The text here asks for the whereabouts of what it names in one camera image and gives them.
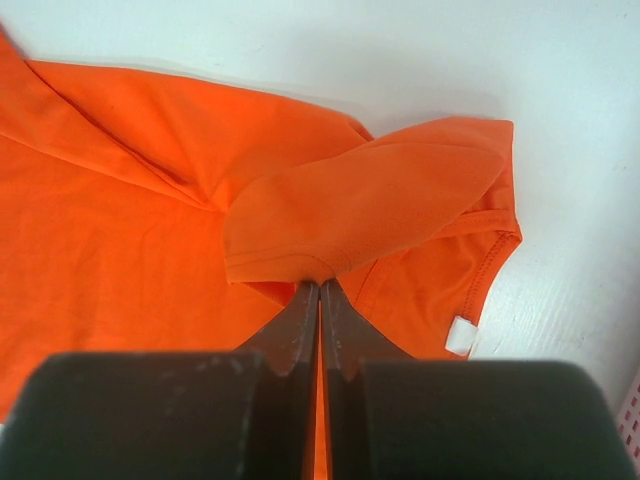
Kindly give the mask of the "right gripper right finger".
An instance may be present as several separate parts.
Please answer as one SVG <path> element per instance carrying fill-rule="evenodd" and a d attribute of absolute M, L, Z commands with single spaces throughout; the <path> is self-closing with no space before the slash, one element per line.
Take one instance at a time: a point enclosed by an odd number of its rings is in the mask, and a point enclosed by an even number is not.
<path fill-rule="evenodd" d="M 423 361 L 321 288 L 332 479 L 624 479 L 603 395 L 556 361 Z"/>

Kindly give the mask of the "orange t shirt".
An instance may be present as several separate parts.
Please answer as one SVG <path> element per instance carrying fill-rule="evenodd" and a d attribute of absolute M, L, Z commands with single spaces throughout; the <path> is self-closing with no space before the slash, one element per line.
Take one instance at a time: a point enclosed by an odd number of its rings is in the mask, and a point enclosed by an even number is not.
<path fill-rule="evenodd" d="M 319 289 L 314 475 L 328 479 L 321 288 L 418 360 L 466 357 L 520 244 L 513 124 L 381 137 L 349 116 L 1 41 L 1 421 L 49 357 L 238 348 Z"/>

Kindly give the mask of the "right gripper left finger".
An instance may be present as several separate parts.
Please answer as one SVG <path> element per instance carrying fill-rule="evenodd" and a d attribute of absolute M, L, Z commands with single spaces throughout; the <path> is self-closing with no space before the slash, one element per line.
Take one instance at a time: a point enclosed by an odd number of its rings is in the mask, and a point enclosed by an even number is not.
<path fill-rule="evenodd" d="M 310 479 L 319 289 L 238 348 L 56 354 L 1 432 L 5 479 Z"/>

